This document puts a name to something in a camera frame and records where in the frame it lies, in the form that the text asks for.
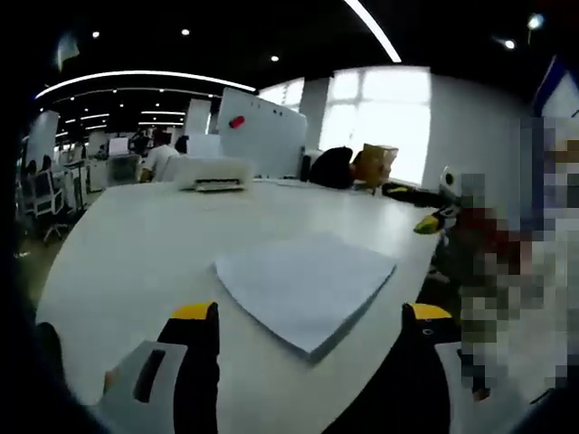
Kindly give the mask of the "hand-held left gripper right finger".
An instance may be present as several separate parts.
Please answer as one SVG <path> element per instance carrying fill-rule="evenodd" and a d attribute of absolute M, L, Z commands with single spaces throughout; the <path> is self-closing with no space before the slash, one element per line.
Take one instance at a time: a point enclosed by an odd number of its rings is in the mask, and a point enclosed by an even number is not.
<path fill-rule="evenodd" d="M 456 369 L 443 366 L 437 350 L 458 344 L 460 339 L 460 326 L 445 309 L 423 303 L 402 305 L 402 329 L 399 336 L 403 367 L 401 400 L 403 412 L 410 417 L 415 433 L 451 431 L 449 373 L 466 376 L 471 398 L 473 386 L 488 387 L 485 369 L 475 365 L 473 356 L 464 353 L 459 347 L 451 351 L 451 359 L 460 366 Z"/>

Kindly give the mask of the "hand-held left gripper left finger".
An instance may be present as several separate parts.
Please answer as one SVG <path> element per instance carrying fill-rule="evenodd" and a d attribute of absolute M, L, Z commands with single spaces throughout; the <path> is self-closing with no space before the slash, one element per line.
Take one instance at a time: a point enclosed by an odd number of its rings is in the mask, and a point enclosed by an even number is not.
<path fill-rule="evenodd" d="M 216 433 L 218 305 L 179 307 L 112 371 L 96 404 L 111 433 Z"/>

